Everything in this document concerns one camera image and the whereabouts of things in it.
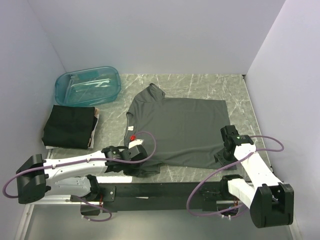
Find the grey t-shirt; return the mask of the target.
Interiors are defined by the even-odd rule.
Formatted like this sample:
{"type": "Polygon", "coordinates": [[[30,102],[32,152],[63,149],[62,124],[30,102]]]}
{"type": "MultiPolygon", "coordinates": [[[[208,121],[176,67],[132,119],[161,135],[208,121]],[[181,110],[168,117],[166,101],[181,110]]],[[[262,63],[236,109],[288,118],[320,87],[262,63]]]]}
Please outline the grey t-shirt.
{"type": "Polygon", "coordinates": [[[151,158],[128,164],[125,175],[153,176],[163,165],[221,168],[214,155],[224,147],[221,128],[230,125],[225,100],[167,97],[151,83],[133,98],[126,119],[124,145],[136,136],[151,158]]]}

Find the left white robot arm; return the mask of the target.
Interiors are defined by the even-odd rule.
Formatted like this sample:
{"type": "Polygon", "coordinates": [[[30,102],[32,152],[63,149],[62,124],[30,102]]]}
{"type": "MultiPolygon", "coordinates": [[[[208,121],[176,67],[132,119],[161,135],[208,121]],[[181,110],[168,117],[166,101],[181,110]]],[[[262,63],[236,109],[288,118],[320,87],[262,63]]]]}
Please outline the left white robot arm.
{"type": "Polygon", "coordinates": [[[138,144],[108,146],[87,155],[62,159],[31,156],[17,171],[17,193],[20,204],[31,204],[47,196],[74,195],[94,201],[100,195],[97,176],[120,172],[148,158],[145,148],[138,144]]]}

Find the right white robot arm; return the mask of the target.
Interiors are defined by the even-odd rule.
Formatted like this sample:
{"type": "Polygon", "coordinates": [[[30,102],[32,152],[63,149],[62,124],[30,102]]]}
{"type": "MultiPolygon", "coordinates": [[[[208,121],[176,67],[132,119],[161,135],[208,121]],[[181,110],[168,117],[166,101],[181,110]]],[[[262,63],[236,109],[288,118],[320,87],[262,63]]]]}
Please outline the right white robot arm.
{"type": "Polygon", "coordinates": [[[251,183],[242,176],[225,175],[220,181],[222,198],[238,198],[250,211],[257,228],[291,225],[294,221],[294,189],[283,183],[266,165],[252,138],[240,135],[234,125],[221,128],[223,149],[214,156],[224,167],[240,163],[251,183]]]}

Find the black base beam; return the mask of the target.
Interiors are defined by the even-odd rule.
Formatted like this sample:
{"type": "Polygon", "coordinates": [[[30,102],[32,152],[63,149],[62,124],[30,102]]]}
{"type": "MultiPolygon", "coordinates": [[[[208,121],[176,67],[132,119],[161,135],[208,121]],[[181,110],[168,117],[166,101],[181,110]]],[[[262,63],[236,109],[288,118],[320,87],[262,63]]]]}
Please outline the black base beam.
{"type": "MultiPolygon", "coordinates": [[[[197,182],[164,183],[100,183],[96,193],[83,197],[88,202],[102,202],[107,210],[119,211],[156,211],[185,210],[188,197],[197,182]]],[[[226,206],[233,203],[235,197],[221,190],[219,181],[206,182],[193,195],[189,208],[213,212],[217,203],[226,206]]]]}

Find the folded black t-shirt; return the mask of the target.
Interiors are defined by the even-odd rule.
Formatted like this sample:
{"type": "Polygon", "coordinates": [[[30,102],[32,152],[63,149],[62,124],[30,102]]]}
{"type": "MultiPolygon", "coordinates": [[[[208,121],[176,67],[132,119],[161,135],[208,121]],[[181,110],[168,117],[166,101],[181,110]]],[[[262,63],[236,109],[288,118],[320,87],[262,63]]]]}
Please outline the folded black t-shirt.
{"type": "Polygon", "coordinates": [[[96,126],[95,107],[54,105],[43,129],[46,147],[87,149],[96,126]]]}

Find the teal plastic bin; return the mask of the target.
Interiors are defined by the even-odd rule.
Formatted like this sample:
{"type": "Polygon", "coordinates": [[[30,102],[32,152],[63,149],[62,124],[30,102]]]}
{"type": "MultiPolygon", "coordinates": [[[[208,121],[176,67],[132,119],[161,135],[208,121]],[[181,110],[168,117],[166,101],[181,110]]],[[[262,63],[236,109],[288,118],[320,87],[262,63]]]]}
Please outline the teal plastic bin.
{"type": "Polygon", "coordinates": [[[91,107],[113,102],[122,88],[119,72],[102,66],[62,74],[55,81],[55,101],[67,107],[91,107]]]}

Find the aluminium frame rail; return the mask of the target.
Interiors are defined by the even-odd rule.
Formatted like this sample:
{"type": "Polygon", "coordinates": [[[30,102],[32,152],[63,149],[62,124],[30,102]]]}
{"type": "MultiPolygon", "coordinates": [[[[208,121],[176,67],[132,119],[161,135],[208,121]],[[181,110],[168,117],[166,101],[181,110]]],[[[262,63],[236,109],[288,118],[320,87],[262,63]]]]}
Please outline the aluminium frame rail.
{"type": "Polygon", "coordinates": [[[79,177],[78,170],[83,157],[69,157],[61,159],[46,158],[45,167],[53,165],[55,168],[48,168],[44,172],[49,175],[46,185],[50,187],[44,197],[34,202],[40,204],[64,204],[70,201],[71,195],[83,196],[87,192],[84,177],[79,177]]]}

